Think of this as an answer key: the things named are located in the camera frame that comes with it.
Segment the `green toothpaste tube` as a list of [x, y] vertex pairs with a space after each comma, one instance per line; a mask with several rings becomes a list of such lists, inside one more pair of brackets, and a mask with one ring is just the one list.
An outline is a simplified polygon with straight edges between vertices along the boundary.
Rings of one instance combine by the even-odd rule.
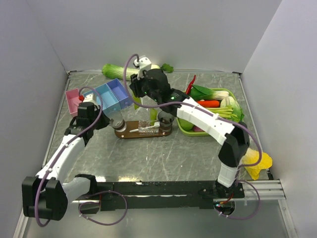
[[157, 110], [154, 108], [149, 109], [150, 113], [150, 124], [154, 124], [157, 121]]
[[136, 97], [134, 94], [132, 94], [132, 98], [134, 100], [134, 110], [137, 110], [139, 108], [139, 104], [142, 103], [141, 98]]

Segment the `frosted clear glass cup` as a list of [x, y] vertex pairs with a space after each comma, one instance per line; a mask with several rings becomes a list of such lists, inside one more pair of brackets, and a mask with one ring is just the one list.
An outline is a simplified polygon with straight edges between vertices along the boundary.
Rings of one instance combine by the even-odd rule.
[[109, 125], [118, 132], [123, 132], [126, 130], [126, 122], [123, 118], [123, 115], [120, 111], [112, 111], [108, 114], [110, 119]]

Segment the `dark glass cup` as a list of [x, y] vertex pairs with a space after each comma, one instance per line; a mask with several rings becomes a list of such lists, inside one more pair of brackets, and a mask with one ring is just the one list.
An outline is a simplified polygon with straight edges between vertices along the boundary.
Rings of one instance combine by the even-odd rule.
[[159, 129], [162, 132], [170, 133], [172, 129], [172, 124], [174, 122], [174, 116], [170, 113], [164, 111], [159, 112], [158, 121], [160, 123]]

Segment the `clear textured plastic holder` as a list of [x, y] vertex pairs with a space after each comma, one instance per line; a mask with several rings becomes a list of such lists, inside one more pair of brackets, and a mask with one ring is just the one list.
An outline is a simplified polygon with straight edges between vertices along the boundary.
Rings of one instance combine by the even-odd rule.
[[138, 132], [141, 135], [157, 135], [159, 133], [159, 121], [140, 120], [138, 122]]

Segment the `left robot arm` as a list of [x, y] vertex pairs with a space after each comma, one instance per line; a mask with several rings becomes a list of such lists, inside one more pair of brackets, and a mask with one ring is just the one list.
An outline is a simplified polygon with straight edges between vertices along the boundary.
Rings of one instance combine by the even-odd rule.
[[23, 214], [39, 222], [59, 221], [70, 202], [80, 196], [93, 199], [98, 186], [93, 175], [78, 174], [65, 183], [75, 159], [87, 146], [95, 130], [107, 127], [109, 118], [92, 102], [80, 103], [78, 115], [65, 130], [62, 142], [48, 163], [34, 176], [22, 182]]

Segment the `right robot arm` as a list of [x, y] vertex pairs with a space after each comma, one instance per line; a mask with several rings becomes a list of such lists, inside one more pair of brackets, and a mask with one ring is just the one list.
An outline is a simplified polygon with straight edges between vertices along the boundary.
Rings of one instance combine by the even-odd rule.
[[219, 196], [228, 197], [234, 190], [241, 159], [250, 146], [246, 126], [241, 122], [225, 121], [184, 92], [171, 88], [167, 76], [160, 69], [132, 74], [130, 79], [129, 87], [135, 97], [151, 98], [163, 112], [192, 123], [221, 145], [218, 154], [221, 168], [216, 191]]

